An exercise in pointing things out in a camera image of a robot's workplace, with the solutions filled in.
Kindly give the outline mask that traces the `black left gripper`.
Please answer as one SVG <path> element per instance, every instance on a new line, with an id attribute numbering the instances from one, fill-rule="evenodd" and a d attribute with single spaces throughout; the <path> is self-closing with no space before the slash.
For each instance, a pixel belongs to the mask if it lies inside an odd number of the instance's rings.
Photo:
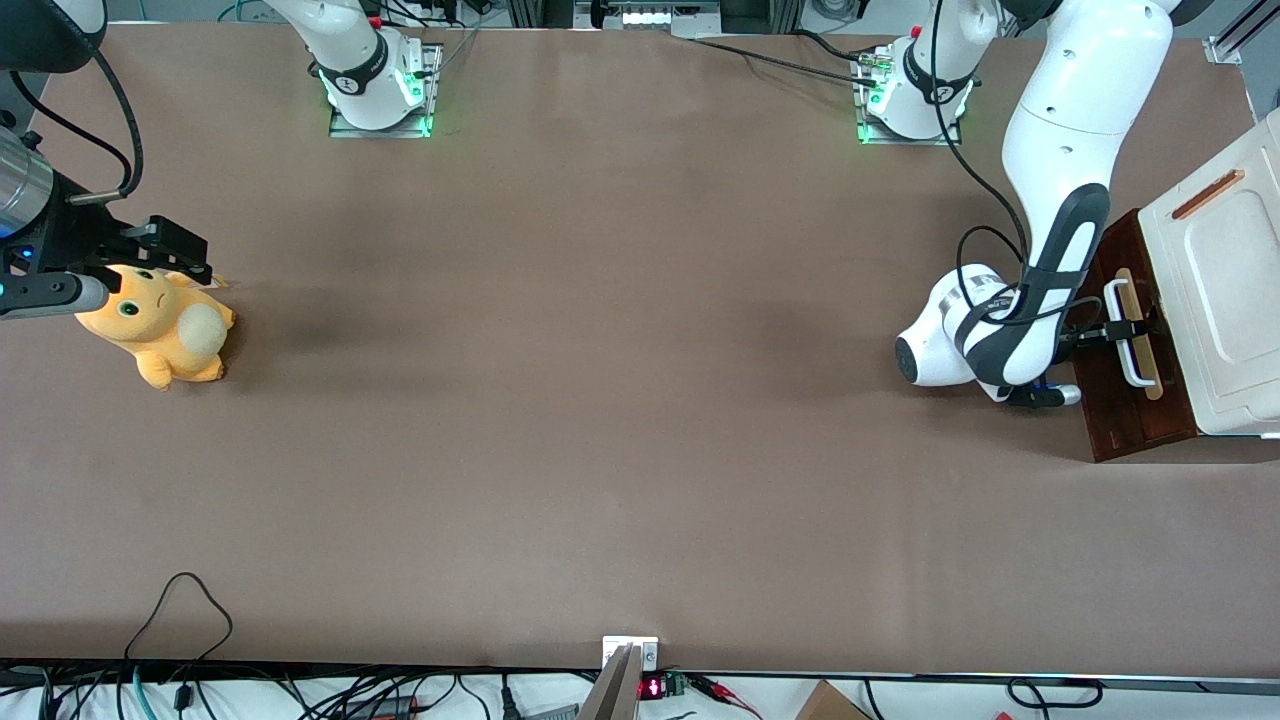
<path id="1" fill-rule="evenodd" d="M 1079 348 L 1098 347 L 1107 343 L 1132 342 L 1149 333 L 1146 320 L 1108 320 L 1105 324 L 1070 325 L 1062 333 L 1062 356 L 1070 356 Z"/>

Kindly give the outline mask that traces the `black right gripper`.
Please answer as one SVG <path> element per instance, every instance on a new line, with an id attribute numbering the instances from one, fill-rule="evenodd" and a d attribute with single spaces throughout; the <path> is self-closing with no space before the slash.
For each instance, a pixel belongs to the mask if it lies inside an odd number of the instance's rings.
<path id="1" fill-rule="evenodd" d="M 3 236 L 3 273 L 29 275 L 45 272 L 82 272 L 87 266 L 127 264 L 136 260 L 175 263 L 165 273 L 177 287 L 215 286 L 206 263 L 209 243 L 177 222 L 151 215 L 129 227 L 104 205 L 76 206 L 68 199 L 83 188 L 68 178 L 55 178 L 52 192 L 35 219 Z"/>

